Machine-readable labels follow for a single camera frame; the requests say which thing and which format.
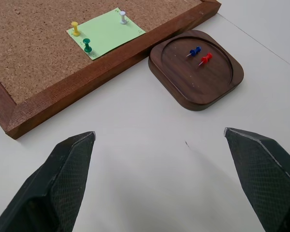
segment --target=green sticky note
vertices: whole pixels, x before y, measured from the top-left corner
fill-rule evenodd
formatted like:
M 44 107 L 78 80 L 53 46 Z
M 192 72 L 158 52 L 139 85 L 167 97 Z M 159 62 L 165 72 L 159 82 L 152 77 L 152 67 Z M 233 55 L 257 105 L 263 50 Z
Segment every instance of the green sticky note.
M 119 13 L 120 9 L 116 8 L 79 25 L 78 30 L 81 33 L 79 36 L 73 35 L 74 28 L 67 30 L 67 32 L 83 51 L 85 48 L 83 39 L 90 39 L 89 46 L 92 51 L 86 54 L 94 60 L 145 33 L 126 16 L 127 23 L 121 24 Z

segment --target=wooden frame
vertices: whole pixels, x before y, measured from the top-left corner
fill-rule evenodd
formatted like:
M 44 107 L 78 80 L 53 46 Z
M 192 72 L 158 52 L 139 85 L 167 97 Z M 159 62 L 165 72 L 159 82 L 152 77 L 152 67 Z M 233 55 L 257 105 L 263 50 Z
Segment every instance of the wooden frame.
M 155 45 L 208 20 L 220 6 L 216 0 L 202 0 L 196 7 L 111 51 L 20 104 L 14 102 L 0 83 L 0 126 L 10 137 L 19 138 L 146 58 Z

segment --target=red push pin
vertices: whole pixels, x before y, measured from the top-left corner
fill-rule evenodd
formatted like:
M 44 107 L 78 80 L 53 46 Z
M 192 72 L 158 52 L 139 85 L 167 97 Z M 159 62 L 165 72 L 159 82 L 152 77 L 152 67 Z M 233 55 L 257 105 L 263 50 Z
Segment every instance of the red push pin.
M 202 57 L 201 59 L 202 62 L 199 64 L 199 66 L 203 63 L 206 64 L 212 57 L 213 55 L 211 53 L 207 53 L 206 57 Z

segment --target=push pin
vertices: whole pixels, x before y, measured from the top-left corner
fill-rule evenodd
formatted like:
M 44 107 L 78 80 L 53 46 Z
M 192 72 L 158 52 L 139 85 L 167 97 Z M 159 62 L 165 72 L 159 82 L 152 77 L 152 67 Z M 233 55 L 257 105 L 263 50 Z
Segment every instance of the push pin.
M 74 27 L 73 35 L 74 36 L 79 36 L 81 33 L 77 29 L 78 23 L 77 22 L 72 22 L 71 25 L 72 25 L 72 27 Z
M 89 46 L 89 43 L 90 43 L 90 39 L 83 39 L 83 43 L 85 44 L 85 48 L 84 48 L 84 51 L 89 53 L 92 51 L 92 48 Z
M 125 19 L 126 12 L 125 11 L 121 11 L 120 12 L 120 15 L 121 15 L 121 21 L 120 21 L 120 23 L 121 24 L 126 24 L 127 23 L 127 21 Z
M 194 50 L 190 50 L 190 53 L 189 53 L 189 55 L 186 55 L 186 57 L 188 57 L 188 56 L 192 56 L 192 57 L 195 57 L 196 56 L 196 54 L 198 54 L 199 52 L 201 52 L 201 48 L 200 47 L 197 47 L 196 49 L 194 49 Z
M 201 64 L 206 64 L 212 57 L 213 55 L 211 53 L 207 53 L 206 57 L 202 57 L 201 59 L 202 62 L 199 64 L 199 66 Z

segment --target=blue push pin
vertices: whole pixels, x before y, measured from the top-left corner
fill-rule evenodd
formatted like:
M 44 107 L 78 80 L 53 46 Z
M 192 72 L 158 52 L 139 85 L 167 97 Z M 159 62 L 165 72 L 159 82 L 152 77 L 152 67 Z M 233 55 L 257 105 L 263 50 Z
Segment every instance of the blue push pin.
M 198 54 L 199 52 L 201 52 L 201 48 L 200 47 L 197 47 L 196 49 L 194 49 L 194 50 L 190 50 L 190 54 L 189 55 L 187 55 L 186 57 L 188 57 L 188 56 L 192 56 L 192 57 L 195 57 L 196 56 L 196 54 Z
M 89 43 L 90 43 L 90 39 L 83 39 L 83 43 L 85 44 L 85 48 L 84 48 L 84 51 L 89 53 L 92 51 L 92 48 L 89 46 Z

